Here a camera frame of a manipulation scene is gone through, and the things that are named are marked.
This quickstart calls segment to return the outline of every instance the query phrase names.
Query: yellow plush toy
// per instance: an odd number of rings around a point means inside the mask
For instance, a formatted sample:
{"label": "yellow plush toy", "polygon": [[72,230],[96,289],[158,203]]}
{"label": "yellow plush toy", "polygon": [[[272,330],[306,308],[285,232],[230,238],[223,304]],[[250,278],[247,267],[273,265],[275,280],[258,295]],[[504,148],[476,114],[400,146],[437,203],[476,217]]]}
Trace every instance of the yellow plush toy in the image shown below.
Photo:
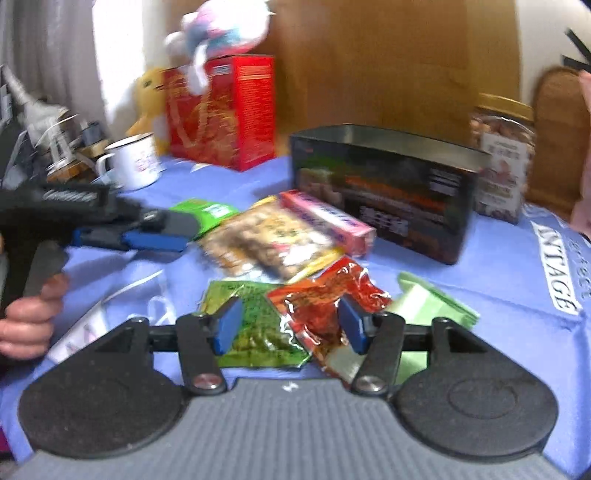
{"label": "yellow plush toy", "polygon": [[154,144],[158,155],[168,153],[170,146],[163,72],[160,68],[150,69],[138,79],[135,98],[141,116],[135,125],[127,130],[129,137],[154,132]]}

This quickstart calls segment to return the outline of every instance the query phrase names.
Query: white enamel mug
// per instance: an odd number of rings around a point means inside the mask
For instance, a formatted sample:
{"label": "white enamel mug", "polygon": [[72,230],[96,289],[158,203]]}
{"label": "white enamel mug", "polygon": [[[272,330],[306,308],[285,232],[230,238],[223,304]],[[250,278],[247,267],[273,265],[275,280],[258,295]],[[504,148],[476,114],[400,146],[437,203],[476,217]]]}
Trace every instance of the white enamel mug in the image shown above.
{"label": "white enamel mug", "polygon": [[[162,172],[154,148],[153,134],[135,135],[124,138],[105,148],[96,162],[96,172],[104,183],[115,183],[126,192],[152,185]],[[106,160],[111,158],[111,169],[107,171]]]}

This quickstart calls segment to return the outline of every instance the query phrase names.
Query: green snack bag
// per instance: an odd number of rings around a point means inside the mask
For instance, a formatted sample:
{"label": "green snack bag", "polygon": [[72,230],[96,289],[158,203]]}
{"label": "green snack bag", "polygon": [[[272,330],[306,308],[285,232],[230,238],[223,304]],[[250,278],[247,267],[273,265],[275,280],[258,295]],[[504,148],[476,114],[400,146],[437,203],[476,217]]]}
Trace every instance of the green snack bag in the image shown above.
{"label": "green snack bag", "polygon": [[199,221],[200,230],[197,238],[201,238],[210,230],[213,230],[224,220],[240,213],[231,205],[218,202],[206,202],[205,200],[190,199],[181,202],[171,210],[190,213]]}
{"label": "green snack bag", "polygon": [[267,301],[267,293],[276,288],[248,281],[210,282],[199,313],[214,313],[231,297],[243,301],[242,327],[232,349],[218,359],[220,367],[299,368],[308,361],[310,354]]}
{"label": "green snack bag", "polygon": [[[386,311],[396,313],[414,325],[431,325],[437,317],[446,317],[471,329],[478,321],[478,312],[451,298],[437,287],[416,275],[402,272],[398,284],[403,292]],[[400,384],[427,368],[427,352],[403,352],[396,383]]]}

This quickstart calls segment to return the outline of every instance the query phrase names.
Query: jar lid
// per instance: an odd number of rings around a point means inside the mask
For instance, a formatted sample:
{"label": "jar lid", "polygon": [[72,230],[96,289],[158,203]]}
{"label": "jar lid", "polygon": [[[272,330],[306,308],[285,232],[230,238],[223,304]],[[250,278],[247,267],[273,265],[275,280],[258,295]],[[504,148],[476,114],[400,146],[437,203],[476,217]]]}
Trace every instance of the jar lid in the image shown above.
{"label": "jar lid", "polygon": [[534,109],[532,107],[498,95],[480,93],[478,95],[478,107],[504,113],[527,122],[534,121]]}

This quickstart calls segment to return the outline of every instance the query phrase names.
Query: metal rivet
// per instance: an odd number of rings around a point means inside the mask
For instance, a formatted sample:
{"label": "metal rivet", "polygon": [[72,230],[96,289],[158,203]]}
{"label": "metal rivet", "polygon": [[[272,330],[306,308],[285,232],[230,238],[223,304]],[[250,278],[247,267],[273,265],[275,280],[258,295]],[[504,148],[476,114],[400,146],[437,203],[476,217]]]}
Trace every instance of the metal rivet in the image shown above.
{"label": "metal rivet", "polygon": [[364,375],[355,381],[355,388],[365,393],[377,393],[386,388],[386,382],[380,377]]}
{"label": "metal rivet", "polygon": [[144,222],[151,222],[158,216],[158,212],[156,210],[150,210],[144,214]]}
{"label": "metal rivet", "polygon": [[222,385],[223,380],[216,374],[201,374],[193,378],[193,386],[201,390],[213,390]]}

